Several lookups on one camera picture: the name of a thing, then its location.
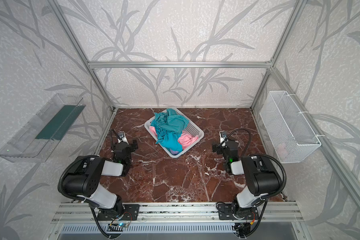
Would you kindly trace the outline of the white plastic laundry basket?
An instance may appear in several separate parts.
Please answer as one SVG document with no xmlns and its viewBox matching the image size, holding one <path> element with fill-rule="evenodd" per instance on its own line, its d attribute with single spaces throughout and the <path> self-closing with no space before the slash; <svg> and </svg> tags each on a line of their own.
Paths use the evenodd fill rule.
<svg viewBox="0 0 360 240">
<path fill-rule="evenodd" d="M 171 158 L 178 158 L 181 155 L 183 155 L 184 153 L 186 153 L 188 150 L 190 150 L 196 143 L 198 143 L 203 137 L 204 137 L 204 132 L 195 124 L 193 123 L 187 116 L 185 116 L 180 110 L 178 110 L 177 108 L 169 108 L 169 109 L 174 109 L 179 115 L 183 115 L 184 117 L 186 117 L 189 120 L 189 124 L 186 127 L 186 129 L 184 131 L 187 131 L 188 133 L 190 133 L 192 136 L 198 136 L 199 139 L 193 143 L 190 147 L 184 149 L 183 151 L 181 151 L 178 155 L 172 155 L 170 150 L 168 150 L 167 148 L 162 147 L 160 144 L 160 147 L 162 147 L 164 149 L 164 151 L 171 157 Z M 150 132 L 149 127 L 151 126 L 151 122 L 152 120 L 155 118 L 155 116 L 153 116 L 151 119 L 147 120 L 144 124 L 146 130 L 149 132 L 149 134 L 151 134 L 151 136 L 154 138 L 154 140 L 157 142 L 157 137 L 154 136 L 153 133 Z"/>
</svg>

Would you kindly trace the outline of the teal printed t-shirt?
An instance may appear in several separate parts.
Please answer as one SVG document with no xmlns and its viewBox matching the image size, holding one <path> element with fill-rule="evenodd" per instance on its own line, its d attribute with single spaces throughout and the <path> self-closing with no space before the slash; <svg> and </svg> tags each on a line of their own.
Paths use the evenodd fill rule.
<svg viewBox="0 0 360 240">
<path fill-rule="evenodd" d="M 164 112 L 155 113 L 151 127 L 154 127 L 156 131 L 156 143 L 169 150 L 181 152 L 183 147 L 178 142 L 178 139 L 188 124 L 189 120 L 183 115 L 179 115 L 174 109 L 166 109 Z"/>
</svg>

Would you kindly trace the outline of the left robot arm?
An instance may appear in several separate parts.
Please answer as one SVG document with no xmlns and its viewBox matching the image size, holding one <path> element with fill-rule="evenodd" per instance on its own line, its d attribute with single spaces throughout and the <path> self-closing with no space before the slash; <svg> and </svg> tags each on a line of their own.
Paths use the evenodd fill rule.
<svg viewBox="0 0 360 240">
<path fill-rule="evenodd" d="M 120 196 L 100 184 L 102 176 L 125 177 L 132 165 L 132 153 L 138 143 L 120 142 L 114 145 L 113 158 L 96 155 L 77 157 L 62 173 L 58 191 L 66 198 L 88 203 L 112 219 L 121 217 L 125 208 Z"/>
</svg>

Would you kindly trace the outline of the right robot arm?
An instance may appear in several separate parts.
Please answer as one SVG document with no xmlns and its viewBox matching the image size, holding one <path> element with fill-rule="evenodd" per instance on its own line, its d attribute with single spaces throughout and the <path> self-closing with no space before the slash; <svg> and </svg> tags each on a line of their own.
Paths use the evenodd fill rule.
<svg viewBox="0 0 360 240">
<path fill-rule="evenodd" d="M 269 198 L 278 195 L 286 185 L 286 173 L 280 176 L 274 164 L 280 164 L 276 159 L 265 154 L 239 156 L 239 144 L 227 141 L 212 146 L 212 151 L 223 155 L 225 170 L 229 175 L 243 175 L 246 187 L 238 193 L 233 202 L 217 203 L 216 208 L 220 220 L 251 220 L 260 218 L 258 206 Z"/>
</svg>

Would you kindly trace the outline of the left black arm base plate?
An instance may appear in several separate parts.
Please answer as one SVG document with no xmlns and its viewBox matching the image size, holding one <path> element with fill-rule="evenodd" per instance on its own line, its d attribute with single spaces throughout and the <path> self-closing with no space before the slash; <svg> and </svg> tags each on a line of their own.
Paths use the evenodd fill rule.
<svg viewBox="0 0 360 240">
<path fill-rule="evenodd" d="M 123 204 L 115 209 L 99 209 L 98 221 L 136 221 L 140 210 L 139 204 Z"/>
</svg>

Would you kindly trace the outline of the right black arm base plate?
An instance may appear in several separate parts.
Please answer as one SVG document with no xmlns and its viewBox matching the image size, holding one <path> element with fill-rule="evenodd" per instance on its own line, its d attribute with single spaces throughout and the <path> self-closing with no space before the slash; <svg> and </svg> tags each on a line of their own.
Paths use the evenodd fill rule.
<svg viewBox="0 0 360 240">
<path fill-rule="evenodd" d="M 217 202 L 219 220 L 244 220 L 256 221 L 259 219 L 259 211 L 256 207 L 240 208 L 237 203 Z"/>
</svg>

